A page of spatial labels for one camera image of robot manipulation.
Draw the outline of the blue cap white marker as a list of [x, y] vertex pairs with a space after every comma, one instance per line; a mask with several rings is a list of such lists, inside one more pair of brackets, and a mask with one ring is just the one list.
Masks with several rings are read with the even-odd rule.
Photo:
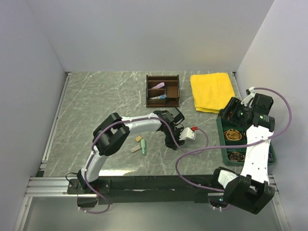
[[167, 96], [165, 94], [160, 95], [160, 96], [155, 96], [155, 97], [150, 97], [150, 100], [163, 100], [165, 99]]

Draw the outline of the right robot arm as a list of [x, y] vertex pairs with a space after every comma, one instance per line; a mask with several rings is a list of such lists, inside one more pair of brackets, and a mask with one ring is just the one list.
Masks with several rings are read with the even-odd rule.
[[254, 88], [246, 93], [243, 100], [231, 97], [217, 117], [220, 142], [229, 145], [226, 151], [244, 154], [243, 169], [236, 174], [217, 168], [211, 186], [217, 192], [224, 190], [224, 202], [258, 214], [275, 194], [268, 177], [270, 136], [275, 127], [275, 119], [269, 116], [273, 98]]

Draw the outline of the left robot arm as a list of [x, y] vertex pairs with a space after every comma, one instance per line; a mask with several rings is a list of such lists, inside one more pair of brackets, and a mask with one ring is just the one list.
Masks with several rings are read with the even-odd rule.
[[165, 135], [165, 146], [176, 150], [185, 143], [180, 139], [184, 130], [181, 122], [184, 119], [178, 108], [171, 111], [156, 110], [136, 117], [110, 114], [93, 132], [91, 154], [85, 166], [77, 173], [79, 188], [84, 193], [91, 193], [96, 189], [96, 181], [106, 159], [119, 151], [129, 135], [161, 131]]

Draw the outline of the pink eraser stick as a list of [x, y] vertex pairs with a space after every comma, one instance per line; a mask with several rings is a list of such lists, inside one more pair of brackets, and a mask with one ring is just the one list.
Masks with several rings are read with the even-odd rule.
[[163, 89], [165, 87], [164, 82], [160, 82], [157, 85], [153, 86], [151, 89]]

